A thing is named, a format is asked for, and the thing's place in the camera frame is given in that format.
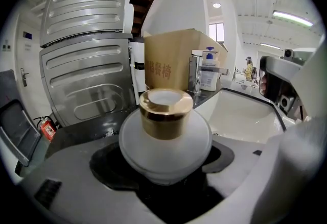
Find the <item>window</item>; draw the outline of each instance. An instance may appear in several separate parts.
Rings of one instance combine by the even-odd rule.
[[[209,36],[216,42],[224,41],[224,23],[213,23],[209,25]]]

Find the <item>white sink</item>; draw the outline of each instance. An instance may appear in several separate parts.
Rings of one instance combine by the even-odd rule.
[[[283,133],[275,110],[266,103],[227,90],[219,91],[196,110],[220,136],[266,143]]]

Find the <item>plastic bottle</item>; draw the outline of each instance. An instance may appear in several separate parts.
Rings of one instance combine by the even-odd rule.
[[[207,47],[207,49],[209,51],[212,51],[214,47]],[[214,55],[210,53],[206,54],[205,59],[202,61],[202,66],[210,66],[210,67],[218,66],[216,60],[214,59]],[[203,71],[201,77],[200,89],[206,91],[215,91],[217,78],[218,78],[218,74],[216,72]]]

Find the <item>person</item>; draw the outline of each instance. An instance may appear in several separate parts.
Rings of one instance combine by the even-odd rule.
[[[253,72],[253,63],[252,58],[249,56],[246,60],[246,70],[245,70],[245,78],[247,81],[252,82],[252,72]]]

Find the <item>door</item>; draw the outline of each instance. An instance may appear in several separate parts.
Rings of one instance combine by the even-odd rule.
[[[32,119],[49,116],[52,113],[40,74],[39,52],[42,48],[39,33],[20,20],[14,49],[18,90],[25,109]]]

